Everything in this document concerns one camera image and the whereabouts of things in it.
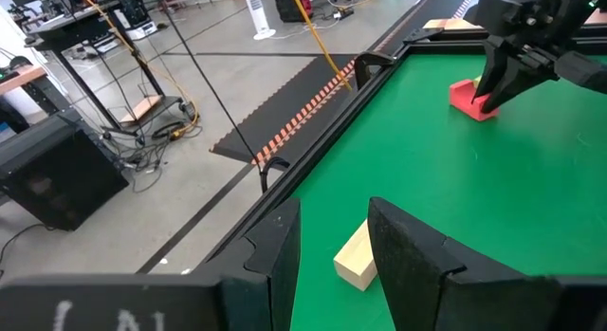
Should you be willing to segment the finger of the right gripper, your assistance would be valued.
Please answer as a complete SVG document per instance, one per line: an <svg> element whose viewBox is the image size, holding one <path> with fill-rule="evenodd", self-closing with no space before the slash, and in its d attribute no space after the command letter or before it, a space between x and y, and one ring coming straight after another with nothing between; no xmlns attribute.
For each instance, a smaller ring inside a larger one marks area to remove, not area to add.
<svg viewBox="0 0 607 331"><path fill-rule="evenodd" d="M502 37L489 35L483 42L483 47L486 63L474 98L489 94L492 99L508 99L509 94L500 84L506 74L510 54L508 43Z"/></svg>
<svg viewBox="0 0 607 331"><path fill-rule="evenodd" d="M487 96L487 99L481 112L492 113L526 90L552 79L553 74L542 68L533 68L517 60L506 60L504 64L486 70L482 76L479 96Z"/></svg>

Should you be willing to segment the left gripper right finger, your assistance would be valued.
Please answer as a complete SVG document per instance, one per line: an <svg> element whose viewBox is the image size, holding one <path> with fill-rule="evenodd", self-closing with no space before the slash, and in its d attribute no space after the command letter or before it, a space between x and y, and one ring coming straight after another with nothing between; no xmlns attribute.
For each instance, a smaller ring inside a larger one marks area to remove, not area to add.
<svg viewBox="0 0 607 331"><path fill-rule="evenodd" d="M369 201L372 252L398 330L550 327L562 294L434 229L389 201Z"/></svg>

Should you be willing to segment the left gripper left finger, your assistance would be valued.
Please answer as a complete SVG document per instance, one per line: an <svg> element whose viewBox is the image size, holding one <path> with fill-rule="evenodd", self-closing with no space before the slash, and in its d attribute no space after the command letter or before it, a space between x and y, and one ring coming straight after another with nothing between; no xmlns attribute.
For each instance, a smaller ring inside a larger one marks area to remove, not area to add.
<svg viewBox="0 0 607 331"><path fill-rule="evenodd" d="M198 272L211 280L203 330L286 331L301 259L301 203L289 198Z"/></svg>

